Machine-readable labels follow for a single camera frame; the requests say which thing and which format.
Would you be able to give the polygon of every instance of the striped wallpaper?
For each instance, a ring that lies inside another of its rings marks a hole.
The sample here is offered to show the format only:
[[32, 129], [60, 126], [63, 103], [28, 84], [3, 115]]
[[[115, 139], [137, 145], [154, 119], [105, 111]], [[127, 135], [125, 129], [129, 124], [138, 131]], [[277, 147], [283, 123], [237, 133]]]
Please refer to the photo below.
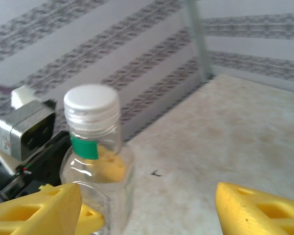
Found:
[[200, 0], [214, 74], [294, 92], [294, 0]]
[[195, 47], [179, 0], [0, 1], [0, 85], [56, 99], [56, 131], [65, 92], [100, 82], [119, 91], [129, 139], [204, 83]]

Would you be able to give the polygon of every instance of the white bottle cap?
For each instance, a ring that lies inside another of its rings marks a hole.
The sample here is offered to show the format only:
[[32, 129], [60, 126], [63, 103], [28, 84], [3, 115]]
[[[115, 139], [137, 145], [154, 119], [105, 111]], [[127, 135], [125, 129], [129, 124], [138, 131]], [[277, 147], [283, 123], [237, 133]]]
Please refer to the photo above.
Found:
[[101, 84], [75, 87], [64, 96], [64, 115], [68, 125], [74, 129], [105, 129], [120, 118], [118, 92]]

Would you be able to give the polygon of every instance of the white table surface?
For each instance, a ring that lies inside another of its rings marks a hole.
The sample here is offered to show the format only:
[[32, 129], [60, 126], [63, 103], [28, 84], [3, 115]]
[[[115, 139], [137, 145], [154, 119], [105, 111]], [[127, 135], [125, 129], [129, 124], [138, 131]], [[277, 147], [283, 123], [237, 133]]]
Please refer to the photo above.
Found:
[[130, 145], [136, 191], [125, 235], [221, 235], [220, 181], [294, 200], [293, 93], [221, 75]]

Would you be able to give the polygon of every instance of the green label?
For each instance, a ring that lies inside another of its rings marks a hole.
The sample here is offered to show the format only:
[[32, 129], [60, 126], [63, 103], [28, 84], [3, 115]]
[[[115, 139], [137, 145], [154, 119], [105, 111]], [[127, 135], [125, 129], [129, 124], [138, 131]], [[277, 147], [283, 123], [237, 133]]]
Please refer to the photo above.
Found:
[[97, 141], [80, 140], [71, 136], [74, 152], [85, 159], [98, 159]]

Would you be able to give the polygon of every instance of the plastic bottle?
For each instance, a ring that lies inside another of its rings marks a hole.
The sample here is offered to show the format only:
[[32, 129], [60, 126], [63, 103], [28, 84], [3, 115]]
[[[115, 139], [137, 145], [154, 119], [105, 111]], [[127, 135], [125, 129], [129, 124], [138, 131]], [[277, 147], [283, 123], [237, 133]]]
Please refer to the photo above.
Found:
[[80, 184], [83, 203], [102, 213], [95, 235], [121, 234], [131, 215], [134, 154], [121, 139], [118, 93], [104, 85], [75, 87], [64, 96], [72, 147], [60, 169], [63, 184]]

